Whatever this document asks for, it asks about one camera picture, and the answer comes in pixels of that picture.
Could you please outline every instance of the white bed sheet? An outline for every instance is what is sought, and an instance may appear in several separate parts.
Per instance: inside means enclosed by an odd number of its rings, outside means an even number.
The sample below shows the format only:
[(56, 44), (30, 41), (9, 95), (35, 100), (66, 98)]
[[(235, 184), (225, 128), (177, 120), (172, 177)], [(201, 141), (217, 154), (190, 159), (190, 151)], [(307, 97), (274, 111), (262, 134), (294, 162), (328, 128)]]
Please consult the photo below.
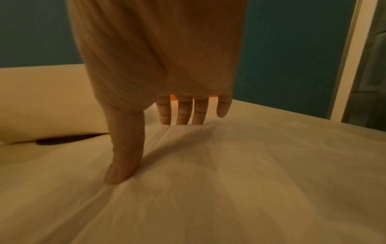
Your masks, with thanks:
[(144, 160), (116, 187), (103, 184), (108, 135), (0, 146), (0, 243), (386, 243), (386, 134), (214, 110), (171, 127), (147, 111)]

